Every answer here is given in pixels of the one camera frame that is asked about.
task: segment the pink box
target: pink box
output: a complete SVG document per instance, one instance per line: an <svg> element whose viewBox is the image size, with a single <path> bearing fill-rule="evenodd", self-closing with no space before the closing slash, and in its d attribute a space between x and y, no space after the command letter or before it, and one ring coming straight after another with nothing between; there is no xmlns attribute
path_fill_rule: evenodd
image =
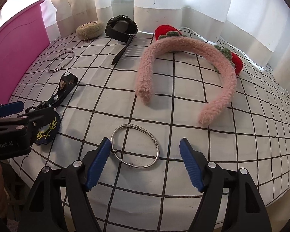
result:
<svg viewBox="0 0 290 232"><path fill-rule="evenodd" d="M49 45L39 0L0 27L0 104L7 104L16 85Z"/></svg>

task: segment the blue gripper pad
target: blue gripper pad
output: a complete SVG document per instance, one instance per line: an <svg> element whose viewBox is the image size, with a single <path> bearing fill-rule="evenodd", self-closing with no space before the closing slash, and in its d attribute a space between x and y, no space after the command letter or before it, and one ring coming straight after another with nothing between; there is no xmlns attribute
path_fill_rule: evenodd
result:
<svg viewBox="0 0 290 232"><path fill-rule="evenodd" d="M98 154L96 155L95 159L93 160L92 164L88 169L87 181L85 183L85 188L87 191L90 191L95 185L97 185L110 152L111 141L106 138Z"/></svg>
<svg viewBox="0 0 290 232"><path fill-rule="evenodd" d="M24 109L24 103L17 101L0 106L0 117L6 117L15 113L20 113Z"/></svg>
<svg viewBox="0 0 290 232"><path fill-rule="evenodd" d="M195 158L193 157L192 152L189 149L185 140L186 138L181 139L179 143L179 152L183 158L192 185L196 187L199 192L202 192L202 190L204 189L204 184L202 181L202 171L197 162L195 161Z"/></svg>

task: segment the silver bracelet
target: silver bracelet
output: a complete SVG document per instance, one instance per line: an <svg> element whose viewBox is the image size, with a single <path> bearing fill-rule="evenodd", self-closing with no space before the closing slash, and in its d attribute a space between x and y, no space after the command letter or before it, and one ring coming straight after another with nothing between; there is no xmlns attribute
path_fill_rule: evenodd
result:
<svg viewBox="0 0 290 232"><path fill-rule="evenodd" d="M51 69L50 69L50 66L52 65L52 63L53 63L57 58L59 58L60 56L62 56L62 55L64 55L64 54L67 54L67 53L72 53L72 54L73 54L73 56L71 57L71 59L70 59L70 60L69 60L65 65L61 66L60 68L57 68L57 69L51 70ZM48 71L49 71L50 73L54 73L54 72L56 72L56 71L61 70L62 68L64 68L65 66L67 66L67 65L72 61L73 58L74 58L74 52L73 52L73 51L66 51L66 52L63 52L63 53L61 53L61 54L58 54L58 55L55 56L55 58L51 61L51 63L48 65Z"/></svg>
<svg viewBox="0 0 290 232"><path fill-rule="evenodd" d="M152 141L154 142L154 144L155 144L155 146L156 146L156 149L157 149L157 155L156 155L156 158L155 158L155 160L154 160L152 163L150 163L149 165L146 165L146 166L134 166L132 163L127 163L127 162L123 161L121 158L119 158L119 157L117 156L116 153L117 153L118 151L117 151L116 149L114 149L113 139L114 139L114 136L115 136L116 132L118 132L118 130L120 130L120 129L122 129L122 128L125 128L125 127L130 127L130 128L133 128L133 129L140 130L141 132L147 134L147 135L152 139ZM123 124L123 125L120 125L119 127L117 127L117 128L115 129L115 131L113 132L113 134L112 134L112 137L111 137L111 144L112 144L112 150L111 150L111 153L113 153L113 154L115 155L115 157L116 157L120 162L122 162L123 164L126 164L126 165L129 166L129 167L135 167L135 168L147 168L147 167L150 167L150 166L154 165L154 164L157 162L157 160L159 159L160 149L159 149L159 145L158 145L158 142L156 141L155 137L154 137L154 136L153 136L149 131L145 130L144 128L142 128L142 127L140 127L140 126L138 126L138 125L133 125L133 124Z"/></svg>

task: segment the beige plush toy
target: beige plush toy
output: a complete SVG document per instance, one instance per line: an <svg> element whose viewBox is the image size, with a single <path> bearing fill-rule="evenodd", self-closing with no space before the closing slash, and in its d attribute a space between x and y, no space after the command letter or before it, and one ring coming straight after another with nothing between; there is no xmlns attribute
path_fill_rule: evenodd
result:
<svg viewBox="0 0 290 232"><path fill-rule="evenodd" d="M104 28L105 26L102 22L88 22L77 27L76 35L80 40L87 42L90 39L100 36L103 33Z"/></svg>

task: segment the white curtain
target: white curtain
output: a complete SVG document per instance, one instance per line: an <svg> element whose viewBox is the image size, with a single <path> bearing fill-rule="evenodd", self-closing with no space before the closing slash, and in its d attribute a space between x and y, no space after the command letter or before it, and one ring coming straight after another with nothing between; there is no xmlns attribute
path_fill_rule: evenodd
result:
<svg viewBox="0 0 290 232"><path fill-rule="evenodd" d="M22 1L5 5L0 21L8 19L6 10L19 11L35 0ZM290 90L290 9L283 0L45 0L42 6L51 40L117 15L129 16L144 32L169 24L189 27L211 42L221 35L258 65L271 65L277 81Z"/></svg>

